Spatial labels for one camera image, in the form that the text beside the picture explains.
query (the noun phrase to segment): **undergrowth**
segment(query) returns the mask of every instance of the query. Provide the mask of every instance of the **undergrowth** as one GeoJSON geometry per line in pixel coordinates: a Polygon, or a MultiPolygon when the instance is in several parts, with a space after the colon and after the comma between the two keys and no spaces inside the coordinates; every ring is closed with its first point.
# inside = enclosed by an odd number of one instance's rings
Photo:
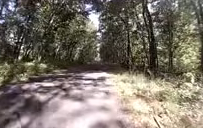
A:
{"type": "Polygon", "coordinates": [[[53,66],[38,62],[0,64],[0,84],[26,80],[31,75],[47,73],[53,68],[53,66]]]}
{"type": "Polygon", "coordinates": [[[138,127],[203,128],[203,83],[127,73],[113,82],[138,127]]]}

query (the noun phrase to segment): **tall grass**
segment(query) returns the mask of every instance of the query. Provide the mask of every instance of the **tall grass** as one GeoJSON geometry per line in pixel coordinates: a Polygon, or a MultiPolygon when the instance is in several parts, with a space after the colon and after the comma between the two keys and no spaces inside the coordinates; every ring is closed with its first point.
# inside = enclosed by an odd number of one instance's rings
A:
{"type": "Polygon", "coordinates": [[[203,128],[203,86],[124,73],[112,79],[138,127],[203,128]]]}

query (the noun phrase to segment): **green foliage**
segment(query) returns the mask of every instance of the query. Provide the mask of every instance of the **green foliage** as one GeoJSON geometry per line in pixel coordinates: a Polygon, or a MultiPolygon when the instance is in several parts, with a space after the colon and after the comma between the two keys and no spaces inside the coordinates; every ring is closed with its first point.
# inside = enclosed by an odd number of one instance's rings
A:
{"type": "Polygon", "coordinates": [[[47,73],[52,69],[52,66],[38,62],[0,64],[0,83],[24,80],[31,75],[47,73]]]}

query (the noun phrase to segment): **dirt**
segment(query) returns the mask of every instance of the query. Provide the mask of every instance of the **dirt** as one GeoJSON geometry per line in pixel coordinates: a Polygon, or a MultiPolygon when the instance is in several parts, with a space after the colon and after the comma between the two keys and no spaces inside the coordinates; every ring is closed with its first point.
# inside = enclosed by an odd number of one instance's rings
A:
{"type": "Polygon", "coordinates": [[[0,86],[0,128],[132,127],[111,68],[80,66],[0,86]]]}

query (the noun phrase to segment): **thin tree trunk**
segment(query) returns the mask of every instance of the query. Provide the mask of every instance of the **thin tree trunk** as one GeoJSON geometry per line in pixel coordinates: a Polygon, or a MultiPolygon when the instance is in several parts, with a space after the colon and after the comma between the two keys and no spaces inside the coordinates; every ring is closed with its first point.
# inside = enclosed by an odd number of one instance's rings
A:
{"type": "Polygon", "coordinates": [[[195,10],[195,15],[197,18],[197,23],[198,23],[198,31],[200,35],[200,41],[201,41],[201,65],[200,65],[200,70],[203,72],[203,6],[202,2],[198,0],[197,6],[194,1],[192,1],[192,5],[195,10]]]}
{"type": "Polygon", "coordinates": [[[154,35],[154,30],[153,30],[153,21],[152,21],[152,16],[150,14],[150,11],[148,9],[148,2],[147,0],[143,0],[142,6],[143,6],[143,17],[144,17],[144,22],[147,27],[148,31],[148,40],[149,40],[149,68],[151,71],[156,73],[157,69],[157,45],[155,41],[155,35],[154,35]]]}

